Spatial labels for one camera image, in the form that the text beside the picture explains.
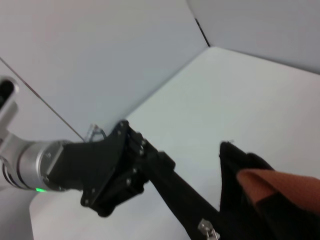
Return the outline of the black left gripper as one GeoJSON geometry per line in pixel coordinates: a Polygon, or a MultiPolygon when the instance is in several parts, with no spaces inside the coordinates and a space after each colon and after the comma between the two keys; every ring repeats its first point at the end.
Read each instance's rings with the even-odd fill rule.
{"type": "Polygon", "coordinates": [[[81,191],[81,205],[105,218],[144,192],[150,179],[138,166],[173,172],[176,163],[123,120],[100,141],[64,145],[47,175],[57,187],[81,191]]]}

